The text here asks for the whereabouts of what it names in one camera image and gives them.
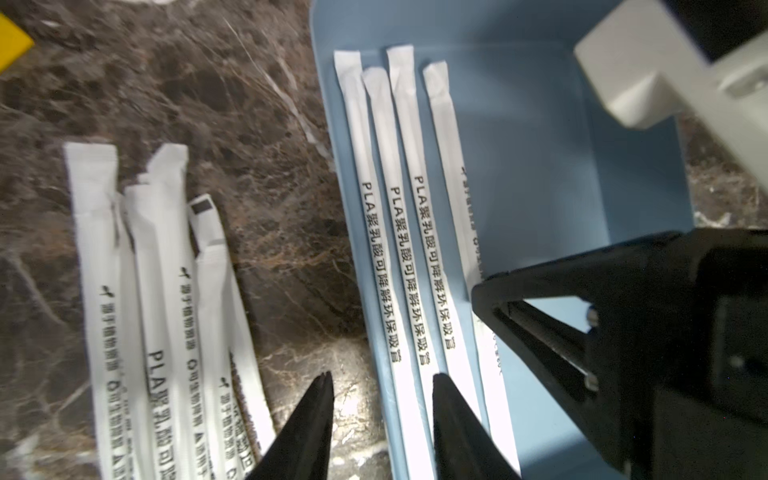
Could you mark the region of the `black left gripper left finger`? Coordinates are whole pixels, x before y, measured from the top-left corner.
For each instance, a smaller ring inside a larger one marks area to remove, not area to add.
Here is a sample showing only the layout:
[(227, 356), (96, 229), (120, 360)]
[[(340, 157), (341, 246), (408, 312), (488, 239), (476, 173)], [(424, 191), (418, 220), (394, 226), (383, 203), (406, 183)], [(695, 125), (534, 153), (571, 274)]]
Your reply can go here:
[(333, 377), (318, 375), (248, 480), (327, 479), (334, 413)]

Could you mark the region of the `blue plastic storage box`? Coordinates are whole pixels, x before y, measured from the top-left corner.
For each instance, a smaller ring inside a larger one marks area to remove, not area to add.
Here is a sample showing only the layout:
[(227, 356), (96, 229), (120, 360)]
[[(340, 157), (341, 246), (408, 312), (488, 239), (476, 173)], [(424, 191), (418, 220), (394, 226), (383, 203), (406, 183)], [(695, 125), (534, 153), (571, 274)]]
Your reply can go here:
[(408, 475), (338, 50), (383, 66), (410, 44), (449, 69), (485, 274), (663, 231), (693, 212), (673, 120), (624, 128), (597, 100), (574, 47), (611, 1), (317, 1), (310, 31), (379, 384), (392, 475)]

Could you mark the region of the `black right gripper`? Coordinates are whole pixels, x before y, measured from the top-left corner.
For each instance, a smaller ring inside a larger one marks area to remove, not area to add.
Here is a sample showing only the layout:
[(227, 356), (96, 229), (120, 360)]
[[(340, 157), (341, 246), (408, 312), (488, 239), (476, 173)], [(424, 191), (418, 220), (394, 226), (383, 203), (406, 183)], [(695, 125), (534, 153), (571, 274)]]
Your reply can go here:
[(495, 274), (474, 313), (632, 479), (767, 475), (767, 234), (662, 232)]

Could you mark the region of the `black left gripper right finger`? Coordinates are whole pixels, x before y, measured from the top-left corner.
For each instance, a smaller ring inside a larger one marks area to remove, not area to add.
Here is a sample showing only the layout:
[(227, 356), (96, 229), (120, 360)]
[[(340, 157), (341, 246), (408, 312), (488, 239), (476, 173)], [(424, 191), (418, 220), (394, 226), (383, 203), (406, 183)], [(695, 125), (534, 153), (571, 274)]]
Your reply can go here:
[(433, 376), (433, 415), (438, 479), (521, 479), (445, 373)]

